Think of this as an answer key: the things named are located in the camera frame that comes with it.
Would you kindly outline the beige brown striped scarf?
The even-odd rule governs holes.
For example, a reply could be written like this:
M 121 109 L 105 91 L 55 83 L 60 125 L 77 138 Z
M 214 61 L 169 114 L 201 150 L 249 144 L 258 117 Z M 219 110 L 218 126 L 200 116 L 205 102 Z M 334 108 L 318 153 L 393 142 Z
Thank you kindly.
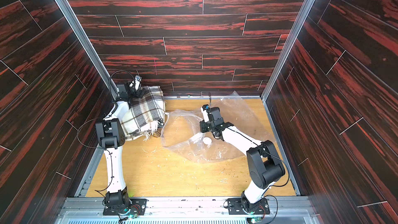
M 131 107 L 121 119 L 121 127 L 127 140 L 141 136 L 146 139 L 164 126 L 165 100 L 159 86 L 145 86 L 144 96 L 131 101 Z

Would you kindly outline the clear plastic vacuum bag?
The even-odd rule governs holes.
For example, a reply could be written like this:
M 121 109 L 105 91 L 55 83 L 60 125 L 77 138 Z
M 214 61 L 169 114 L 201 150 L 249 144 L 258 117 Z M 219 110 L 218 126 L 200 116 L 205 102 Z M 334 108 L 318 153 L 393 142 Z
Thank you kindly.
M 196 163 L 219 162 L 245 155 L 234 146 L 214 138 L 210 132 L 201 132 L 202 106 L 199 103 L 191 111 L 176 109 L 166 113 L 161 132 L 162 146 Z M 219 107 L 224 121 L 232 123 L 244 134 L 259 141 L 276 142 L 273 134 L 267 131 L 256 113 L 236 92 L 214 100 L 211 106 Z M 212 139 L 210 147 L 203 144 L 204 137 Z

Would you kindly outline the brown striped fringed scarf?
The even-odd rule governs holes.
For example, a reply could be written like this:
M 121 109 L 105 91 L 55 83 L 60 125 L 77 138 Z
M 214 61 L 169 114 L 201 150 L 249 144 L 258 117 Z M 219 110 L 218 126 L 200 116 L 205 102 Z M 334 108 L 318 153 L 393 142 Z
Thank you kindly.
M 152 133 L 152 136 L 159 138 L 161 136 L 162 129 L 157 129 Z

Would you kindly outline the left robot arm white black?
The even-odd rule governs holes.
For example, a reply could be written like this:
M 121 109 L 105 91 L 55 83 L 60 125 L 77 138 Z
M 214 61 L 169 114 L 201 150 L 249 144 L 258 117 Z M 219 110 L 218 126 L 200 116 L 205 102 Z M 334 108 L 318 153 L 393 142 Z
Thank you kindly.
M 108 183 L 104 191 L 105 212 L 126 215 L 131 209 L 122 169 L 122 146 L 126 136 L 121 119 L 131 107 L 134 98 L 142 97 L 141 83 L 118 84 L 114 106 L 109 114 L 95 124 L 99 148 L 104 150 L 107 164 Z

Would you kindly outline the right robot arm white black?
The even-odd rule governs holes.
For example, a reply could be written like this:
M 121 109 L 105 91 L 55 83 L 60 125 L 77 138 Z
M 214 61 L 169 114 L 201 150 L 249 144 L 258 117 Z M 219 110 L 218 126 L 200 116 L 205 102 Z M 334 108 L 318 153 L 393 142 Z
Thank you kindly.
M 214 138 L 222 140 L 246 155 L 251 182 L 241 194 L 241 206 L 247 214 L 253 214 L 264 207 L 264 193 L 285 174 L 284 162 L 273 142 L 259 141 L 244 134 L 230 122 L 224 122 L 218 107 L 203 105 L 202 133 L 210 132 Z

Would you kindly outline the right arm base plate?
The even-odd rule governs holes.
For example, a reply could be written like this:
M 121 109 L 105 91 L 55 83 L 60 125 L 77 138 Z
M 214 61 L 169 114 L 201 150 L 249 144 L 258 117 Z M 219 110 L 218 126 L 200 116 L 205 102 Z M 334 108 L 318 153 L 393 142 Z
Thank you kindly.
M 223 205 L 230 215 L 269 215 L 269 205 L 265 198 L 256 203 L 250 203 L 242 198 L 228 198 Z

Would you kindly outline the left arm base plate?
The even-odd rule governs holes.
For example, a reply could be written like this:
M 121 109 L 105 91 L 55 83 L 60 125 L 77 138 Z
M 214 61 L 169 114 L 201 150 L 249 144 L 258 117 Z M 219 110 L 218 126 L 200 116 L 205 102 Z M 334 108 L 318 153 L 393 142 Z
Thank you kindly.
M 138 216 L 143 216 L 147 207 L 147 199 L 142 198 L 130 198 L 129 203 L 106 203 L 106 200 L 103 200 L 104 205 L 104 216 L 133 216 L 136 218 Z

